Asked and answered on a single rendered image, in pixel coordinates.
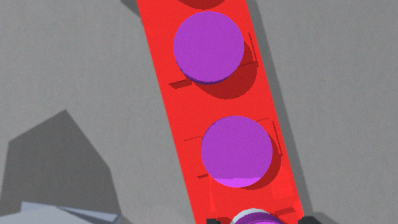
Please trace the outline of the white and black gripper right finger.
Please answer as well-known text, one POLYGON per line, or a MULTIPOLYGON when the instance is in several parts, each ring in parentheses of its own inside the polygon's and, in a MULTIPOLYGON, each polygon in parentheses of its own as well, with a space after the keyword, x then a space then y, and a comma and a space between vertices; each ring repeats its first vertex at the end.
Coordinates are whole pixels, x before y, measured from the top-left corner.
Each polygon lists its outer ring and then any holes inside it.
POLYGON ((313 216, 302 216, 301 219, 298 220, 298 224, 321 224, 321 223, 313 216))

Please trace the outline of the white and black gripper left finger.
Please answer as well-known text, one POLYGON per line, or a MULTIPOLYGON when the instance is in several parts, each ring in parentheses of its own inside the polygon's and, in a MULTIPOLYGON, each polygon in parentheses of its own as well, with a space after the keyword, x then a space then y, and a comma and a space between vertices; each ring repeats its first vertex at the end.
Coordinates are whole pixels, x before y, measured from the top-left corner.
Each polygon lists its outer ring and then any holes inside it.
POLYGON ((206 218, 206 224, 221 224, 221 221, 217 221, 216 218, 206 218))

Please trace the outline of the white push-button control box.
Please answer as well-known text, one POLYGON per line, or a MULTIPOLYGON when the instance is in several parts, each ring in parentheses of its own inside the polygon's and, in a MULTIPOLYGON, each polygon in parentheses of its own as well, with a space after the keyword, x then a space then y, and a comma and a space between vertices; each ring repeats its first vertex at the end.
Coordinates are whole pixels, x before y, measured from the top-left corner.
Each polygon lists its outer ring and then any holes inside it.
POLYGON ((122 214, 32 201, 21 212, 0 217, 0 224, 121 224, 122 214))

